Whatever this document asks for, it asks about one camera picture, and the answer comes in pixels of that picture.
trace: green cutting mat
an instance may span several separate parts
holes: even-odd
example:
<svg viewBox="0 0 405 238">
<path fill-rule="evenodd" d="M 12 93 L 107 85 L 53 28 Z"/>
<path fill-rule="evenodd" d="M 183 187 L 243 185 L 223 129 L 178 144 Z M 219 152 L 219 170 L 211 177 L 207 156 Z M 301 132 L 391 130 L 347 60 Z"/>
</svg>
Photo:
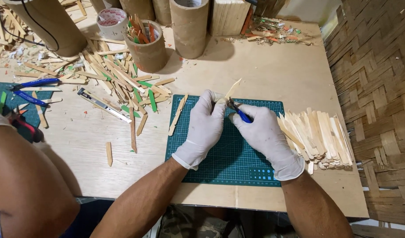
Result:
<svg viewBox="0 0 405 238">
<path fill-rule="evenodd" d="M 17 105 L 22 105 L 25 103 L 28 103 L 26 100 L 22 99 L 19 96 L 14 96 L 13 92 L 7 90 L 7 86 L 11 85 L 17 85 L 15 83 L 0 83 L 0 101 L 1 101 L 1 95 L 4 92 L 7 94 L 7 99 L 5 103 L 5 107 L 3 109 L 3 115 L 6 115 L 11 109 L 16 108 Z M 25 93 L 32 95 L 32 91 L 25 91 Z M 37 91 L 36 95 L 38 96 L 38 99 L 44 100 L 44 99 L 50 99 L 52 97 L 52 91 Z M 38 116 L 38 112 L 36 110 L 36 106 L 32 103 L 29 103 L 25 108 L 22 110 L 26 110 L 25 113 L 23 113 L 23 116 L 25 117 L 26 122 L 31 124 L 32 126 L 38 127 L 40 124 L 40 119 Z M 22 135 L 26 140 L 29 142 L 32 141 L 32 138 L 30 136 L 29 131 L 26 128 L 19 128 L 17 130 L 20 135 Z"/>
<path fill-rule="evenodd" d="M 174 95 L 170 124 L 177 107 L 184 95 Z M 199 96 L 189 96 L 180 114 L 173 136 L 167 139 L 166 160 L 185 142 L 188 134 L 190 110 L 195 106 Z M 233 99 L 237 104 L 249 104 L 268 107 L 277 115 L 284 114 L 283 103 L 278 101 Z M 274 170 L 265 157 L 254 150 L 241 136 L 237 128 L 227 118 L 226 110 L 223 133 L 217 144 L 210 149 L 207 157 L 197 171 L 190 170 L 182 182 L 210 183 L 222 185 L 280 187 L 280 182 L 273 177 Z"/>
</svg>

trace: packing tape roll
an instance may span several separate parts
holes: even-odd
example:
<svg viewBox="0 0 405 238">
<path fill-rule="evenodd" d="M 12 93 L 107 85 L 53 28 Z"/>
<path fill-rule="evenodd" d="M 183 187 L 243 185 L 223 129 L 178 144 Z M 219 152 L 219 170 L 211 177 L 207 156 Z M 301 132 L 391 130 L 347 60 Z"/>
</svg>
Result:
<svg viewBox="0 0 405 238">
<path fill-rule="evenodd" d="M 123 32 L 127 28 L 127 15 L 119 8 L 107 8 L 99 12 L 97 24 L 100 36 L 110 40 L 123 40 Z"/>
</svg>

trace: blue handled cutter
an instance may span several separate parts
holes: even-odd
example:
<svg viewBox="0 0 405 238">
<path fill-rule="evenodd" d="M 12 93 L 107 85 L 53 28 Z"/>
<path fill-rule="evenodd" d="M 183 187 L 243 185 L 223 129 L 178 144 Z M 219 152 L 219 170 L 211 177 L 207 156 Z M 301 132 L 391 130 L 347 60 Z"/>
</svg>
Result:
<svg viewBox="0 0 405 238">
<path fill-rule="evenodd" d="M 24 89 L 24 88 L 28 88 L 28 87 L 35 87 L 35 86 L 43 86 L 43 85 L 53 84 L 53 83 L 58 83 L 58 82 L 60 82 L 60 80 L 57 78 L 44 78 L 44 79 L 38 79 L 38 80 L 34 80 L 31 82 L 27 82 L 27 83 L 9 86 L 9 88 L 7 90 L 12 91 L 15 95 L 20 96 L 22 99 L 24 99 L 30 103 L 45 107 L 46 105 L 48 105 L 48 103 L 43 102 L 34 97 L 31 97 L 30 95 L 21 91 L 20 89 Z"/>
<path fill-rule="evenodd" d="M 252 123 L 253 122 L 253 119 L 251 117 L 249 117 L 248 115 L 243 113 L 243 111 L 239 110 L 239 108 L 237 108 L 237 106 L 236 106 L 235 102 L 233 101 L 233 99 L 230 98 L 229 102 L 230 102 L 231 106 L 233 107 L 233 109 L 236 111 L 236 113 L 239 114 L 242 121 L 244 121 L 246 123 Z"/>
</svg>

